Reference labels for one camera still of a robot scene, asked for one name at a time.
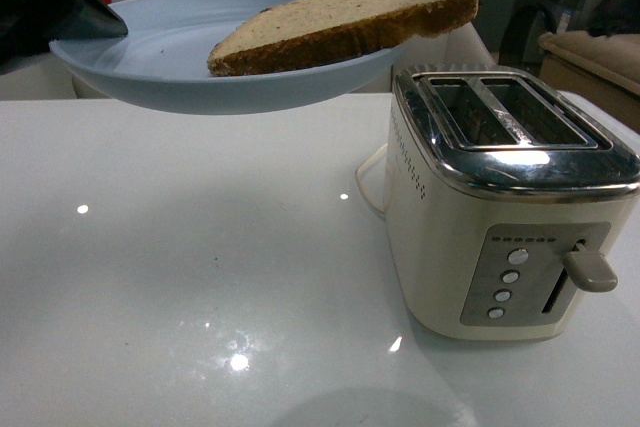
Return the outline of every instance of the bread crust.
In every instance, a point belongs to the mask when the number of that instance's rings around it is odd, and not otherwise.
[[[341,62],[395,47],[414,35],[450,32],[477,14],[478,0],[442,0],[414,5],[374,18],[344,24],[207,61],[219,76],[268,74]]]

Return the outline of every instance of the black object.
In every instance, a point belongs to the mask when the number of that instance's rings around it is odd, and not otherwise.
[[[101,0],[0,0],[0,74],[54,39],[122,37],[124,21]]]
[[[640,34],[640,0],[603,0],[594,9],[587,31],[594,37]]]

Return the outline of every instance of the toaster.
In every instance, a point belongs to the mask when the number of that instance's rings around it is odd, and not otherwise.
[[[384,216],[413,315],[465,340],[562,333],[640,192],[640,160],[529,74],[415,66],[394,79]]]

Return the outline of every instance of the toaster control panel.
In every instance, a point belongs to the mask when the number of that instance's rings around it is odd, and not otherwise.
[[[606,222],[492,226],[460,322],[487,327],[558,322],[577,291],[562,257],[578,242],[588,250],[599,250],[610,228]]]

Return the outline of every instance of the beige cushion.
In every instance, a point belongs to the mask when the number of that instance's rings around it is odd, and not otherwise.
[[[577,30],[544,34],[540,46],[597,77],[640,95],[640,35],[591,37]]]

